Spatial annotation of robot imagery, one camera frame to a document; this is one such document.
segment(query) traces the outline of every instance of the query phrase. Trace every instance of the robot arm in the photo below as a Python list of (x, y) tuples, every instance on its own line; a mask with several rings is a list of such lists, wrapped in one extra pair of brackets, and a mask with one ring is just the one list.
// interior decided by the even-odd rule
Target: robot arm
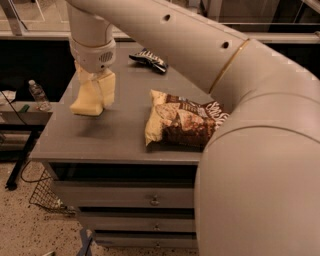
[(199, 163), (200, 255), (320, 255), (319, 80), (258, 41), (166, 1), (67, 2), (71, 49), (87, 71), (114, 60), (110, 22), (232, 112)]

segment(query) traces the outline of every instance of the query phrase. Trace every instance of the drawer handle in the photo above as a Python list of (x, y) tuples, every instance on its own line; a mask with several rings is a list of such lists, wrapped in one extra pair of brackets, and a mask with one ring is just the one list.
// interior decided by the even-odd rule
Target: drawer handle
[(150, 201), (152, 206), (158, 206), (160, 202), (158, 201), (158, 196), (153, 196), (152, 200)]
[(153, 231), (160, 231), (159, 224), (154, 225)]

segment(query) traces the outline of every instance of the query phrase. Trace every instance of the chocolate snack bag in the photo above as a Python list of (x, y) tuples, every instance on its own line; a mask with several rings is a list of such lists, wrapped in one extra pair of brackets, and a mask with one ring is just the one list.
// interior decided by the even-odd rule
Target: chocolate snack bag
[(204, 148), (228, 118), (220, 104), (198, 104), (151, 90), (152, 109), (145, 129), (146, 144), (162, 142)]

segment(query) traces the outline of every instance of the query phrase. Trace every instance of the speckled floor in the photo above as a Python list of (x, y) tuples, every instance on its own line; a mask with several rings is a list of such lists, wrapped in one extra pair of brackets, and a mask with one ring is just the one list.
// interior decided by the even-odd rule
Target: speckled floor
[[(18, 178), (18, 188), (14, 191), (6, 190), (5, 184), (13, 167), (14, 163), (0, 164), (0, 256), (42, 256), (50, 251), (54, 251), (57, 256), (77, 255), (82, 247), (81, 225), (73, 217), (47, 213), (29, 204), (36, 183), (26, 183)], [(37, 180), (42, 172), (40, 163), (31, 162), (23, 172), (23, 177)], [(109, 249), (95, 242), (92, 242), (90, 250), (94, 256), (198, 255), (197, 250), (189, 249)]]

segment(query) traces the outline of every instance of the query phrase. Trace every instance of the plastic bottle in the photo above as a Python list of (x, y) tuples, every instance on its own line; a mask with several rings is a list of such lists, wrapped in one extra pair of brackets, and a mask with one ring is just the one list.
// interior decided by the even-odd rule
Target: plastic bottle
[(51, 109), (51, 104), (41, 85), (37, 84), (34, 80), (30, 80), (29, 91), (37, 102), (39, 110), (49, 111)]

